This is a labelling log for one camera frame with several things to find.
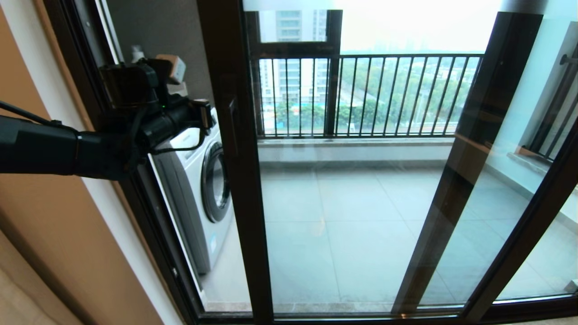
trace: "bottle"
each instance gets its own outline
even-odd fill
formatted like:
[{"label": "bottle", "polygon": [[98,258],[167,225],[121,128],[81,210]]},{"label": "bottle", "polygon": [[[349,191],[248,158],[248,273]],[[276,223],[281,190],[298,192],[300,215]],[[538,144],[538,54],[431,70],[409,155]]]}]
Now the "bottle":
[{"label": "bottle", "polygon": [[138,60],[145,57],[143,50],[140,48],[140,45],[133,45],[132,46],[132,63],[136,63]]}]

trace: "robotic arm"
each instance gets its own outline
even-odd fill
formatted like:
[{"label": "robotic arm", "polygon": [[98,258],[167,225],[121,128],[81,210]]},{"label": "robotic arm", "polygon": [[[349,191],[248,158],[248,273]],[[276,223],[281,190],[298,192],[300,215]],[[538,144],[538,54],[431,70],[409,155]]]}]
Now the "robotic arm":
[{"label": "robotic arm", "polygon": [[[0,116],[0,173],[120,180],[149,153],[196,149],[214,125],[210,103],[169,95],[171,69],[170,61],[152,59],[101,68],[112,99],[107,114],[114,121],[104,132],[77,131],[0,101],[0,108],[28,119]],[[195,147],[155,149],[191,127],[201,129]]]}]

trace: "floor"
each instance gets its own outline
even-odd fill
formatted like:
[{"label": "floor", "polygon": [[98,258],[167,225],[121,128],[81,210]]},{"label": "floor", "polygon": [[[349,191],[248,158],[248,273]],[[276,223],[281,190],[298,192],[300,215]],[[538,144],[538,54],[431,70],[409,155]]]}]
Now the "floor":
[{"label": "floor", "polygon": [[[389,311],[441,173],[262,169],[275,312]],[[421,303],[465,302],[528,201],[483,172]],[[578,278],[576,229],[563,221],[550,226],[500,299],[564,293]],[[202,279],[209,310],[250,309],[242,266],[233,224]]]}]

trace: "washing machine door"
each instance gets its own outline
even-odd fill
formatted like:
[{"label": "washing machine door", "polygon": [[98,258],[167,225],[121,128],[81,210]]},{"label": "washing machine door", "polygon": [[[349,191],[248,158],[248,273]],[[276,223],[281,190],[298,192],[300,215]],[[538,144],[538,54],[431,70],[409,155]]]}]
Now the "washing machine door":
[{"label": "washing machine door", "polygon": [[231,204],[231,189],[225,170],[221,142],[213,142],[205,152],[201,193],[205,213],[209,220],[217,223],[225,218]]}]

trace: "washing machine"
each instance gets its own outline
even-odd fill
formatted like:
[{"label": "washing machine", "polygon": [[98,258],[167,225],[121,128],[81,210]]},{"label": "washing machine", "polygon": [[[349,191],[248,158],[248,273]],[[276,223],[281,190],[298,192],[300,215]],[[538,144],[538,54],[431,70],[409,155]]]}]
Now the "washing machine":
[{"label": "washing machine", "polygon": [[[185,249],[199,274],[214,267],[233,218],[215,109],[211,113],[216,123],[201,147],[153,156]],[[198,142],[199,129],[190,128],[159,149],[192,147]]]}]

